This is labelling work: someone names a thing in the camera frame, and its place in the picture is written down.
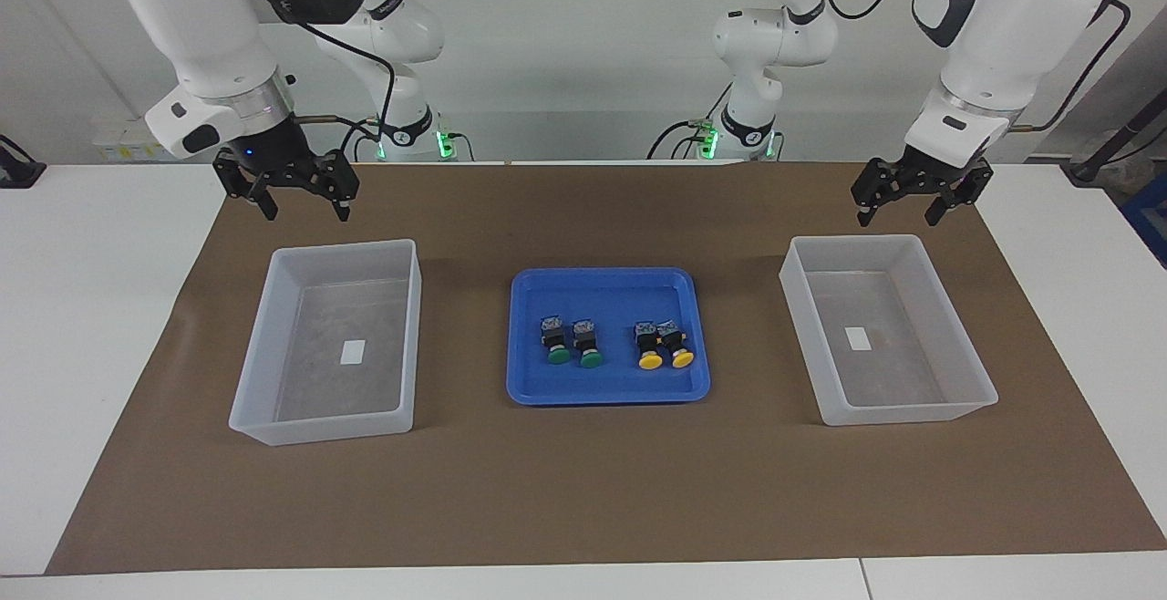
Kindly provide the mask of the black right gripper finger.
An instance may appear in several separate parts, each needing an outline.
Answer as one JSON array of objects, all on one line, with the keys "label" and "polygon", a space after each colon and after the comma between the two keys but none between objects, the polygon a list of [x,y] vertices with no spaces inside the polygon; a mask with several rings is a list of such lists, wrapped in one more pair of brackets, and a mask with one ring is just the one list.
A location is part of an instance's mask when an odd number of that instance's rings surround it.
[{"label": "black right gripper finger", "polygon": [[342,149],[313,156],[310,193],[330,202],[340,222],[349,221],[351,202],[359,190],[359,179]]},{"label": "black right gripper finger", "polygon": [[256,205],[267,221],[277,218],[278,205],[268,190],[266,173],[259,175],[250,173],[242,167],[230,149],[218,149],[212,167],[228,198],[247,201],[251,205]]}]

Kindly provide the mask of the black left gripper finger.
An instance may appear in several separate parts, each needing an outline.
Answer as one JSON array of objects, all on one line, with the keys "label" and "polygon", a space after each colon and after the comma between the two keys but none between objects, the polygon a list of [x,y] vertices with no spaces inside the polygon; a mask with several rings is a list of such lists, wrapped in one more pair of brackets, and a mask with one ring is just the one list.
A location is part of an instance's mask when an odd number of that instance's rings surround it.
[{"label": "black left gripper finger", "polygon": [[932,204],[925,210],[925,222],[930,226],[936,226],[948,212],[959,205],[974,205],[992,180],[993,173],[987,160],[976,160],[960,180],[942,186]]},{"label": "black left gripper finger", "polygon": [[896,168],[883,159],[871,159],[864,163],[862,172],[851,186],[851,194],[860,226],[871,226],[871,221],[881,205],[904,196]]}]

